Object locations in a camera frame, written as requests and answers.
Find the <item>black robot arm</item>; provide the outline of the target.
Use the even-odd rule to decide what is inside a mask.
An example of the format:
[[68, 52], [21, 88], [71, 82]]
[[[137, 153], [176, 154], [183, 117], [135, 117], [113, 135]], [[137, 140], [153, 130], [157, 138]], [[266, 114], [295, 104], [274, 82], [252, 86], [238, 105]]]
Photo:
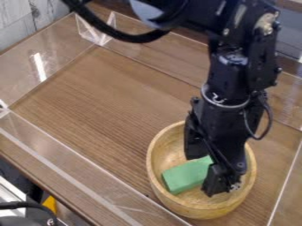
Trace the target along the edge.
[[207, 35], [210, 70], [200, 95], [191, 99], [184, 125], [188, 160], [210, 156], [202, 191], [230, 192], [247, 173], [246, 143], [262, 117], [271, 117], [267, 89], [276, 84], [279, 10], [270, 0], [128, 0], [152, 30], [128, 34], [109, 26], [83, 0], [61, 0], [100, 32], [119, 41], [148, 43], [178, 27]]

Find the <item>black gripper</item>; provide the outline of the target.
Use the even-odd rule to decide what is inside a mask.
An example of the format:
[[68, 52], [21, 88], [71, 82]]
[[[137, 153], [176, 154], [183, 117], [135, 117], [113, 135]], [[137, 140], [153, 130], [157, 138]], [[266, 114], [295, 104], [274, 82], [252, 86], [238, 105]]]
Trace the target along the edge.
[[191, 110], [184, 125], [184, 154], [188, 160], [211, 156], [202, 190], [207, 197], [232, 192], [242, 187], [240, 177], [247, 172], [244, 144], [260, 140], [256, 136], [267, 95], [252, 96], [243, 105], [214, 104], [203, 98], [191, 98]]

